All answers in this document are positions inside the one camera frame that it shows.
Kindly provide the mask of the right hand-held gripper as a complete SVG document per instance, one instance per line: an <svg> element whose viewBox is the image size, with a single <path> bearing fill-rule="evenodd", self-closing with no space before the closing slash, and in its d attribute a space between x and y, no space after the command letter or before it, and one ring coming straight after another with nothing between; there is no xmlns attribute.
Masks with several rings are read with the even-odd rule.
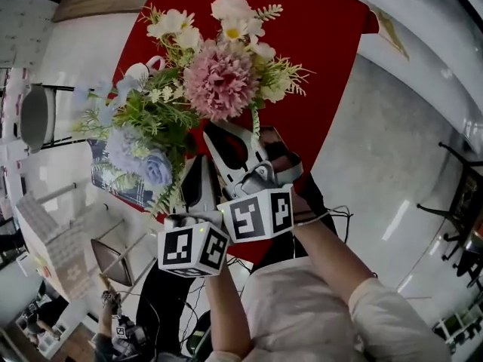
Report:
<svg viewBox="0 0 483 362"><path fill-rule="evenodd" d="M226 182L236 178L234 171L258 164L228 188L229 200L217 205L232 242L262 241L290 231L294 227L292 185L277 183L273 166L264 161L266 152L254 134L219 121L205 125L204 138Z"/></svg>

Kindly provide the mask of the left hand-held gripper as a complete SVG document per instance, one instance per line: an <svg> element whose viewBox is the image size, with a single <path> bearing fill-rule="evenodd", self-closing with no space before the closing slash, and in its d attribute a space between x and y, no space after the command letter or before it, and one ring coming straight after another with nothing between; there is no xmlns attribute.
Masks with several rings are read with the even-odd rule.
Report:
<svg viewBox="0 0 483 362"><path fill-rule="evenodd" d="M165 219L158 234L158 268L181 277L211 277L226 260L229 236L221 230L223 217L216 167L207 155L194 160L181 185L186 212Z"/></svg>

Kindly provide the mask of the person's right hand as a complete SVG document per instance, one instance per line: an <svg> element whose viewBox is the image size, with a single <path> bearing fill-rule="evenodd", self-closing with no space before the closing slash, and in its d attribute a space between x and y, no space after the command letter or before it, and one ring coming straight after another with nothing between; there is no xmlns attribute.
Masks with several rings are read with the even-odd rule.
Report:
<svg viewBox="0 0 483 362"><path fill-rule="evenodd" d="M301 178L303 163L300 157L288 149L280 133L273 126L261 127L260 142L280 186L294 183Z"/></svg>

